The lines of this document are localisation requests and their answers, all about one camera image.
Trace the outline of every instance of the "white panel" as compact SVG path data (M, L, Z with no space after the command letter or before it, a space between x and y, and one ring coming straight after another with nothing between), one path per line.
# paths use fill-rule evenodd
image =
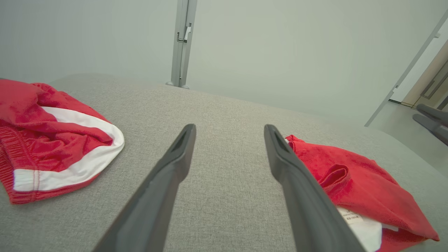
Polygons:
M0 78L171 80L177 0L2 0Z
M446 0L198 1L187 85L364 125Z
M415 63L415 66L411 69L409 74L403 80L401 85L394 90L394 94L391 99L402 102L406 95L411 91L412 87L417 83L418 79L422 76L423 72L431 64L432 60L439 53L442 47L448 40L448 22L442 25L439 30L439 38L433 38L431 43L426 48L425 52Z

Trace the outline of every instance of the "clothing tag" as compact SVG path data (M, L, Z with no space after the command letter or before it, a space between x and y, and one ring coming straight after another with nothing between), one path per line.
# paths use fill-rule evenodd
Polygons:
M337 210L339 211L340 215L344 218L344 220L347 224L363 222L361 215L359 215L357 213L354 213L350 210L347 210L344 208L339 208L339 207L337 208Z

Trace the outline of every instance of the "gray textured surface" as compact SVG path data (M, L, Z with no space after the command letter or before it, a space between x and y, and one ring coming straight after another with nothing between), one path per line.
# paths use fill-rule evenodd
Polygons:
M50 83L103 114L123 131L118 157L88 187L26 205L0 189L0 251L90 251L177 133L197 126L186 180L165 251L294 251L280 185L269 171L263 127L375 159L419 203L441 242L408 251L446 251L448 180L391 136L369 128L242 100L154 86L107 75Z

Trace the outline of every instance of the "white stripe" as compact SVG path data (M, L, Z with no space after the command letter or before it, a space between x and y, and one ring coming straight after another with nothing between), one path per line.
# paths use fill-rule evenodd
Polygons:
M125 145L123 133L113 124L74 110L42 108L56 117L58 122L72 122L85 127L98 128L108 134L113 139L113 143L110 146L96 147L80 161L61 172L16 169L14 170L14 190L16 191L49 191L88 181L106 168ZM39 174L38 177L36 176L39 181L33 181L35 172Z

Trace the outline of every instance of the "red fabric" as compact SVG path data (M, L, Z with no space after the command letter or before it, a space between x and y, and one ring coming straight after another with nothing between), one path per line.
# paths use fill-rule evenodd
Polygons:
M0 80L0 181L12 204L71 192L94 179L52 191L17 192L13 189L14 169L58 172L94 148L112 143L100 129L57 122L41 106L76 110L107 121L91 107L47 84Z
M374 160L293 135L286 139L335 205L399 228L383 229L379 251L400 251L426 239L439 241L412 195Z

